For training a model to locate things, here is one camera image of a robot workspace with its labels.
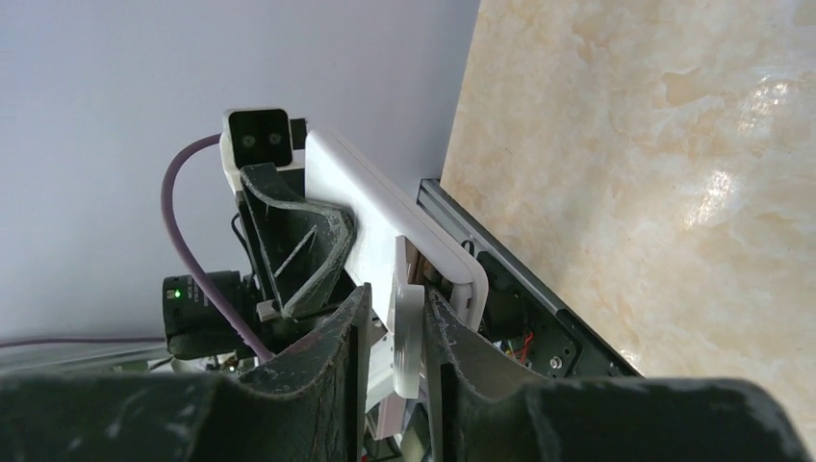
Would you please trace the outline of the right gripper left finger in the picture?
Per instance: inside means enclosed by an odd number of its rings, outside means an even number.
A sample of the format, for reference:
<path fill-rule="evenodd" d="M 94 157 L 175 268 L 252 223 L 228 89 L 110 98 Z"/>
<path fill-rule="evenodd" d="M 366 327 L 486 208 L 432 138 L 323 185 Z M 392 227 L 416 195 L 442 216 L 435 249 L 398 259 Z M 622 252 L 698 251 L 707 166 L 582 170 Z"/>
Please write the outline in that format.
<path fill-rule="evenodd" d="M 5 461 L 357 461 L 371 289 L 259 367 L 225 373 L 11 374 Z"/>

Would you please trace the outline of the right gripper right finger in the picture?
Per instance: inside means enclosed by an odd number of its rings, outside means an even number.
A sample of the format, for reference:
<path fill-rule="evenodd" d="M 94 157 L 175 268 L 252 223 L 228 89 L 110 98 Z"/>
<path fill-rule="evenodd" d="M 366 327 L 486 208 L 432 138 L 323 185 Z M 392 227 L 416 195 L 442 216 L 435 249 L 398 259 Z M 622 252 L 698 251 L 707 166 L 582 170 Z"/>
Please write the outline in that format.
<path fill-rule="evenodd" d="M 424 303 L 437 461 L 806 461 L 779 403 L 741 379 L 546 378 Z"/>

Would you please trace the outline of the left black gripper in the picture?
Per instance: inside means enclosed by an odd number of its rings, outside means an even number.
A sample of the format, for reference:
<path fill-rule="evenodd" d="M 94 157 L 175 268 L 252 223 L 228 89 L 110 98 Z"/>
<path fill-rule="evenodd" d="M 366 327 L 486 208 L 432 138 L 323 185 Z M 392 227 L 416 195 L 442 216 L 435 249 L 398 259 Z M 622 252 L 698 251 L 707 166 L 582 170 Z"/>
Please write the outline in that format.
<path fill-rule="evenodd" d="M 243 167 L 240 179 L 276 308 L 290 319 L 318 313 L 354 244 L 353 214 L 296 193 L 273 164 Z"/>

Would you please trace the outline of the white remote control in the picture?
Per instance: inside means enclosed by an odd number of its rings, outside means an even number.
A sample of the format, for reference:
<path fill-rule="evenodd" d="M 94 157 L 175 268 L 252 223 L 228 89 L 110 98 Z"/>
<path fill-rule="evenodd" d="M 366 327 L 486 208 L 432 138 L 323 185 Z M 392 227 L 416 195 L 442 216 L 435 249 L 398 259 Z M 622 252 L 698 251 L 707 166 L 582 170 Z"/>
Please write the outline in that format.
<path fill-rule="evenodd" d="M 313 129 L 307 135 L 305 194 L 352 213 L 356 238 L 344 269 L 354 282 L 372 285 L 374 313 L 389 328 L 394 327 L 399 236 L 454 285 L 451 305 L 460 319 L 479 327 L 489 292 L 485 270 L 361 151 L 329 129 Z"/>

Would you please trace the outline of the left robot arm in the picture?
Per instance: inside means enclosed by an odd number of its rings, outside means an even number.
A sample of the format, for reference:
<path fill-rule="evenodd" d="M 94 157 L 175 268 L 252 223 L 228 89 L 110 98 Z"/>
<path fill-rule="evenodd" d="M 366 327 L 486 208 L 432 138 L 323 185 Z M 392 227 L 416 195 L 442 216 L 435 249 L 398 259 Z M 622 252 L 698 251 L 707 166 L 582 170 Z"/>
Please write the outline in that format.
<path fill-rule="evenodd" d="M 279 352 L 352 291 L 344 263 L 355 240 L 354 217 L 304 198 L 271 164 L 244 167 L 240 179 L 238 217 L 252 272 L 209 276 L 265 346 Z M 168 350 L 178 359 L 253 353 L 189 275 L 164 280 L 163 317 Z"/>

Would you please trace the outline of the white battery cover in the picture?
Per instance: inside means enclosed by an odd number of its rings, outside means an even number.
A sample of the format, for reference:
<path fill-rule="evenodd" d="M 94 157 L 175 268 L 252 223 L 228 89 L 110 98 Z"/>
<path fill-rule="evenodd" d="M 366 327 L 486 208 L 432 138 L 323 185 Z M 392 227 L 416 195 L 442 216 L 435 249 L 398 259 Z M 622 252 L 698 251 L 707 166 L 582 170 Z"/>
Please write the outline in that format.
<path fill-rule="evenodd" d="M 424 286 L 409 283 L 408 248 L 404 236 L 395 237 L 391 332 L 394 337 L 395 392 L 418 398 L 421 387 Z"/>

